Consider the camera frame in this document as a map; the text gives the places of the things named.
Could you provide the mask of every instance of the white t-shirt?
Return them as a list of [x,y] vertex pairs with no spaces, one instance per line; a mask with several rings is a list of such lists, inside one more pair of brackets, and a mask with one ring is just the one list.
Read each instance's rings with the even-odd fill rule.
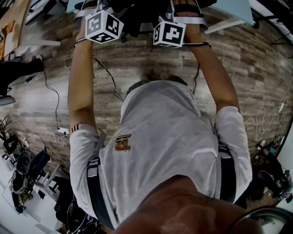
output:
[[[237,200],[252,179],[247,135],[238,109],[222,108],[215,128],[234,159]],[[113,227],[130,216],[154,188],[175,175],[189,177],[200,193],[219,198],[218,137],[201,120],[187,86],[154,81],[130,92],[121,108],[119,129],[100,151],[101,190]],[[97,141],[96,130],[88,125],[79,125],[70,137],[73,192],[78,205],[93,217],[87,164],[94,158]]]

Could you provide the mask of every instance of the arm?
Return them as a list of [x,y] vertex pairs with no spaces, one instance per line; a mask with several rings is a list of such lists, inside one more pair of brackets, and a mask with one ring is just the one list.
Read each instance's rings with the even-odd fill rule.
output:
[[217,112],[225,106],[235,106],[239,109],[235,88],[221,62],[209,46],[190,48],[206,79],[212,97],[216,103]]
[[[85,36],[85,19],[76,40]],[[92,41],[85,40],[76,45],[68,87],[68,110],[70,128],[77,124],[87,124],[96,129],[93,111],[93,64]]]
[[[187,0],[187,2],[196,5],[193,0]],[[183,17],[198,16],[198,14],[192,12],[181,12],[177,15]],[[205,42],[200,33],[199,25],[186,25],[184,41],[186,43]],[[225,68],[209,46],[190,47],[190,50],[201,66],[206,83],[216,103],[217,112],[225,106],[235,106],[239,109],[235,88]]]

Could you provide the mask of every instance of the skin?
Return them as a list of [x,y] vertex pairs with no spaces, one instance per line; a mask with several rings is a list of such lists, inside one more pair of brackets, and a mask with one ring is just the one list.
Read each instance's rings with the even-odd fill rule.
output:
[[[174,0],[174,4],[185,4]],[[178,16],[197,16],[181,12]],[[84,37],[84,22],[77,40]],[[187,25],[186,43],[204,42],[198,25]],[[201,69],[217,106],[239,108],[235,88],[221,62],[208,46],[190,48]],[[68,91],[71,128],[88,124],[96,128],[93,112],[92,42],[78,43],[72,61]],[[160,184],[138,209],[114,231],[115,234],[213,234],[226,233],[229,225],[245,210],[233,204],[200,194],[185,176],[174,176]]]

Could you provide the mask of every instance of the harness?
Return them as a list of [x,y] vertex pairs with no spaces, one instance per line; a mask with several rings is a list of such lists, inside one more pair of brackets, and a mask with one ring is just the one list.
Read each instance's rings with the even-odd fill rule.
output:
[[[107,134],[101,129],[95,151],[95,159],[89,161],[87,167],[87,184],[91,197],[92,208],[101,224],[113,228],[101,191],[98,167],[101,164],[100,150],[105,147],[104,142]],[[236,172],[233,157],[226,144],[219,142],[219,155],[221,158],[221,193],[220,199],[233,203],[236,195]]]

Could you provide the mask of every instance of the person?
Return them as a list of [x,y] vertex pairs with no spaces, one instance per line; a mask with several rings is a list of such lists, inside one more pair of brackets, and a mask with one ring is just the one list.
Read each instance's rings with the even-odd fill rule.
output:
[[7,94],[7,87],[21,76],[43,71],[43,61],[40,55],[32,57],[29,63],[3,62],[0,63],[1,85],[0,95]]
[[261,171],[258,173],[258,179],[272,191],[272,198],[286,200],[290,203],[293,199],[291,190],[293,182],[289,170],[283,172],[282,166],[277,158],[266,149],[266,147],[258,144],[261,148],[261,155],[265,157],[266,161],[261,166]]
[[[195,5],[193,0],[174,4]],[[181,12],[178,16],[197,16]],[[85,36],[85,20],[76,40]],[[184,41],[205,39],[187,25]],[[78,205],[96,217],[87,183],[98,133],[93,108],[93,42],[77,43],[68,88],[71,185]],[[235,88],[209,46],[190,47],[216,103],[213,129],[200,116],[182,82],[156,80],[130,88],[118,130],[99,151],[102,199],[116,234],[226,233],[245,210],[219,200],[219,142],[227,145],[236,174],[235,201],[252,179],[248,140]]]
[[26,151],[19,156],[9,186],[14,208],[19,213],[23,213],[23,205],[33,199],[32,191],[35,181],[50,160],[50,156],[44,150],[33,156],[29,163],[27,157],[30,158],[30,155]]

